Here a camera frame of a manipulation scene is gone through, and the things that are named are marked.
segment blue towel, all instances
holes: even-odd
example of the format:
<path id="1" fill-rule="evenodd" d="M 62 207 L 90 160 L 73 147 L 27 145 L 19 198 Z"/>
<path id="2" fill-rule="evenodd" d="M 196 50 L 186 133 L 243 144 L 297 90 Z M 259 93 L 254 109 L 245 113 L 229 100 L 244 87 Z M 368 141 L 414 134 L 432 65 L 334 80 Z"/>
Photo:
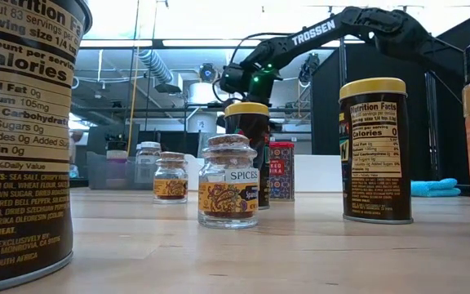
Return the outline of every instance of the blue towel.
<path id="1" fill-rule="evenodd" d="M 444 179 L 440 181 L 412 181 L 411 195 L 415 197 L 451 197 L 458 196 L 462 191 L 455 188 L 458 181 Z"/>

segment black robotic arm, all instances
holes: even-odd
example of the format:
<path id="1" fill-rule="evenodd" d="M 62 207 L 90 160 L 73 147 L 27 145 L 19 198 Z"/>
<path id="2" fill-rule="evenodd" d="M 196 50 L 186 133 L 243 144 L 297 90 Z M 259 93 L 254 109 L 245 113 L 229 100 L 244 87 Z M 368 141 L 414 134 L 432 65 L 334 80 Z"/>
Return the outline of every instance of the black robotic arm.
<path id="1" fill-rule="evenodd" d="M 273 83 L 281 80 L 279 69 L 296 56 L 346 35 L 376 46 L 386 56 L 414 61 L 426 69 L 462 75 L 458 66 L 439 61 L 434 53 L 452 50 L 461 55 L 463 51 L 432 37 L 406 12 L 346 7 L 298 33 L 262 41 L 240 64 L 224 67 L 220 88 L 228 93 L 247 92 L 247 100 L 269 105 Z"/>

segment yellow lid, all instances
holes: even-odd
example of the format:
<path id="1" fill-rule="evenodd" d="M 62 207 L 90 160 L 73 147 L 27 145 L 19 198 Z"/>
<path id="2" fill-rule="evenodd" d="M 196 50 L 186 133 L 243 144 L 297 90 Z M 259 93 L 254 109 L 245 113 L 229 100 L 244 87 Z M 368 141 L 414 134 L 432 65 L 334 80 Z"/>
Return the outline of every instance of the yellow lid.
<path id="1" fill-rule="evenodd" d="M 365 78 L 340 88 L 340 99 L 367 93 L 406 94 L 406 84 L 399 78 Z"/>
<path id="2" fill-rule="evenodd" d="M 263 114 L 269 116 L 268 106 L 255 102 L 241 102 L 226 107 L 226 117 L 234 114 Z"/>

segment wooden table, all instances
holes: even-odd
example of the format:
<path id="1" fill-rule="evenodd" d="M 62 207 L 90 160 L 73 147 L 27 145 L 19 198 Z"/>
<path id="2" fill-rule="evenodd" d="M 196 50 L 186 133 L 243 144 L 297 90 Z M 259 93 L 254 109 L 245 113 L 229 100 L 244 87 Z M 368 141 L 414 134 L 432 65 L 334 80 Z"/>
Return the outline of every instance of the wooden table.
<path id="1" fill-rule="evenodd" d="M 197 195 L 72 190 L 74 259 L 4 293 L 470 293 L 470 198 L 414 199 L 413 225 L 342 220 L 340 194 L 272 203 L 252 229 L 206 229 Z"/>

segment clear plastic bin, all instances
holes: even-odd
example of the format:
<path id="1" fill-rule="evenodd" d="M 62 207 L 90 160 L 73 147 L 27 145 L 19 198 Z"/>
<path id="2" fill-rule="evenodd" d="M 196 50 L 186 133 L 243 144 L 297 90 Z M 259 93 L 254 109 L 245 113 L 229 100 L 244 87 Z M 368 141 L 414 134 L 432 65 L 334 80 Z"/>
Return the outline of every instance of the clear plastic bin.
<path id="1" fill-rule="evenodd" d="M 148 177 L 144 183 L 135 182 L 135 157 L 129 157 L 126 163 L 114 163 L 106 159 L 106 156 L 94 152 L 86 152 L 86 164 L 88 167 L 88 186 L 90 189 L 115 189 L 115 190 L 152 190 L 153 176 Z M 142 167 L 149 171 L 152 165 Z"/>

